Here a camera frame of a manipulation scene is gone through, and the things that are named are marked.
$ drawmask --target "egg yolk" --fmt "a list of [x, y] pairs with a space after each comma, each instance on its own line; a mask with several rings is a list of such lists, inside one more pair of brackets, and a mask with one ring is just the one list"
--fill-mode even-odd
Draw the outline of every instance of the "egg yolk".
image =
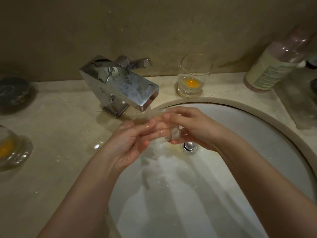
[[0, 144], [0, 159], [7, 157], [13, 151], [13, 140], [5, 140], [2, 144]]
[[185, 83], [186, 85], [189, 87], [189, 88], [199, 88], [200, 84], [199, 82], [196, 80], [196, 79], [186, 79], [185, 80]]

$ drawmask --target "faucet spout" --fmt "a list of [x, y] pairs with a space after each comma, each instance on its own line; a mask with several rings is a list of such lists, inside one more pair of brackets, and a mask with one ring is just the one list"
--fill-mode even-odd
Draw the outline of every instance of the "faucet spout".
[[132, 72], [151, 65], [149, 58], [130, 61], [126, 56], [119, 56], [112, 62], [97, 56], [79, 72], [103, 109], [119, 117], [129, 105], [144, 112], [159, 94], [158, 85]]

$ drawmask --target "sink drain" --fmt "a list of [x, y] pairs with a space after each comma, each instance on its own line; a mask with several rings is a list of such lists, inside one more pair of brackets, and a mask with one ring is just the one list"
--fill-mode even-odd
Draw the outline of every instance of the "sink drain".
[[197, 151], [197, 144], [194, 142], [185, 142], [180, 144], [182, 151], [186, 154], [192, 155]]

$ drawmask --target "right hand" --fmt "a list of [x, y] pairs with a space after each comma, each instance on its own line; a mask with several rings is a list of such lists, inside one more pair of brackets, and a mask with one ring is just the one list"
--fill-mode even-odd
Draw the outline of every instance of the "right hand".
[[167, 123], [183, 126], [181, 137], [170, 141], [171, 144], [195, 142], [200, 146], [217, 151], [217, 144], [224, 138], [234, 134], [231, 130], [214, 121], [198, 108], [178, 106], [169, 108], [164, 114]]

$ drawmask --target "forearm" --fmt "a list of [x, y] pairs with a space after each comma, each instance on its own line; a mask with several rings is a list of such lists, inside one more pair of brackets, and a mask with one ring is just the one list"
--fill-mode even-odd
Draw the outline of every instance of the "forearm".
[[89, 160], [38, 238], [90, 237], [95, 232], [119, 176], [108, 160], [101, 152]]
[[317, 237], [317, 207], [259, 155], [230, 134], [217, 145], [269, 237]]

